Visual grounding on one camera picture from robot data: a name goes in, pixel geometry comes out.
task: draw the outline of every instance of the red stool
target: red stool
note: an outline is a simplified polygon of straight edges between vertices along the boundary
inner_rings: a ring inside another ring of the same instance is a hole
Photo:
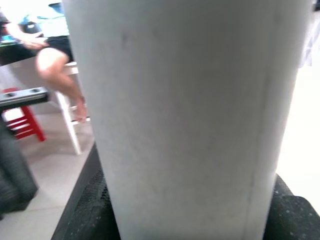
[[[3,92],[10,93],[17,90],[17,88],[8,88],[5,89]],[[24,116],[7,121],[8,127],[15,132],[15,137],[17,139],[22,139],[24,137],[35,134],[39,141],[43,142],[44,140],[46,140],[44,132],[37,123],[30,108],[27,106],[22,106],[20,108]]]

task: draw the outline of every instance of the bare leg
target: bare leg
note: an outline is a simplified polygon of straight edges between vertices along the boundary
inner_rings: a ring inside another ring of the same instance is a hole
[[[76,83],[66,74],[64,66],[69,61],[69,57],[54,48],[42,49],[36,58],[36,68],[40,76],[46,80],[50,86],[59,92],[74,99],[77,106],[77,120],[84,120],[87,117],[85,99]]]

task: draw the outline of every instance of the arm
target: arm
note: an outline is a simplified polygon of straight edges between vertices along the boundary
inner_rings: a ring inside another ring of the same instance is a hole
[[[25,33],[20,29],[18,24],[14,23],[8,23],[6,29],[15,39],[22,41],[24,46],[28,49],[39,50],[48,45],[45,37],[39,37],[42,35],[42,32],[33,34]]]

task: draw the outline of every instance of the bare foot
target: bare foot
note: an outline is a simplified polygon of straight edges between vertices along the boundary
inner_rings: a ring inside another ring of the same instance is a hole
[[[75,118],[77,121],[83,123],[86,121],[88,115],[87,107],[85,105],[85,99],[82,97],[81,99],[76,101],[76,115]]]

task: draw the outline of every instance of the white cylinder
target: white cylinder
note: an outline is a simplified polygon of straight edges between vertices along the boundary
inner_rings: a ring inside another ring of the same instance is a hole
[[[65,0],[122,240],[261,240],[311,0]]]

